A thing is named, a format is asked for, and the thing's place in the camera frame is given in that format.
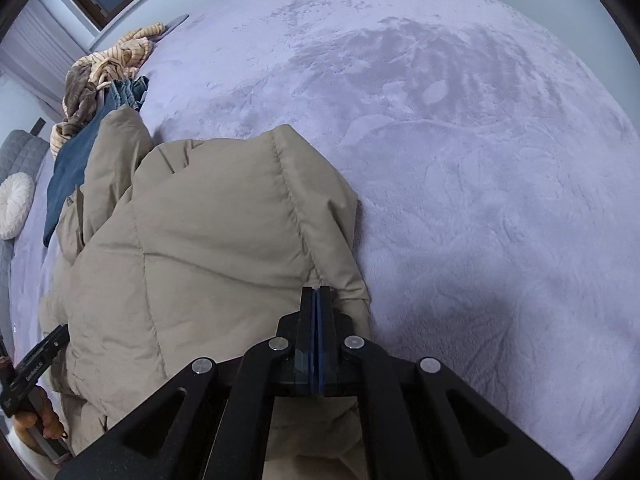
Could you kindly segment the person's left hand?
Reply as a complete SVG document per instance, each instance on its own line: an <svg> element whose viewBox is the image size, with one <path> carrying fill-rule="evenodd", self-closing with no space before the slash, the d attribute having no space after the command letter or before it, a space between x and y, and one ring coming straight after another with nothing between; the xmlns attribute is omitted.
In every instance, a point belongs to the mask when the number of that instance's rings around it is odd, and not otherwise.
<svg viewBox="0 0 640 480"><path fill-rule="evenodd" d="M13 429L24 445L40 453L40 447L37 441L29 433L30 428L35 427L37 422L41 422L43 426L43 430L41 431L43 437L53 440L61 439L63 434L65 434L65 429L43 388L37 386L32 390L32 396L38 398L36 402L38 405L37 413L17 413L13 417Z"/></svg>

